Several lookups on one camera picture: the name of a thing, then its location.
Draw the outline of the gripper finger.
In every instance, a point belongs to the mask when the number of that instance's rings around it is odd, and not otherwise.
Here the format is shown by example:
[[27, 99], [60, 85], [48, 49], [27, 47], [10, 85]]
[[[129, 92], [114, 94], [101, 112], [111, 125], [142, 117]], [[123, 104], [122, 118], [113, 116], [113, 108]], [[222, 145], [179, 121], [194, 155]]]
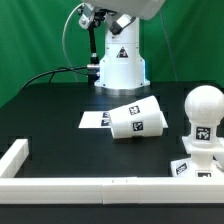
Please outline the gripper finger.
[[127, 14], [123, 14], [118, 19], [112, 22], [112, 25], [110, 27], [110, 32], [113, 35], [118, 35], [134, 21], [135, 21], [135, 17], [132, 17]]
[[92, 5], [84, 5], [79, 25], [83, 29], [88, 29], [94, 18], [94, 7]]

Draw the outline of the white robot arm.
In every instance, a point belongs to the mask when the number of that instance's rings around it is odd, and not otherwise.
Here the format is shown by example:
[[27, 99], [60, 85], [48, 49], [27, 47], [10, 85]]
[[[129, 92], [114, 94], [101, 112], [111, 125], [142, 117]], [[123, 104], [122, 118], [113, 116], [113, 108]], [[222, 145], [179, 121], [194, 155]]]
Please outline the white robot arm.
[[166, 0], [82, 0], [79, 19], [88, 29], [95, 21], [105, 21], [105, 54], [99, 62], [95, 87], [128, 94], [148, 86], [145, 60], [139, 53], [139, 20], [150, 20]]

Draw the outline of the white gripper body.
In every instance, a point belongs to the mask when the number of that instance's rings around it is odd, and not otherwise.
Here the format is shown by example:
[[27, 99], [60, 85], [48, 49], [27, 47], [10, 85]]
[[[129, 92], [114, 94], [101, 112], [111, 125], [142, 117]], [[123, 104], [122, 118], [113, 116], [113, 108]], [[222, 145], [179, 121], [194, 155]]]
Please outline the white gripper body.
[[121, 14], [128, 14], [143, 20], [152, 19], [166, 0], [83, 0], [96, 7], [101, 7]]

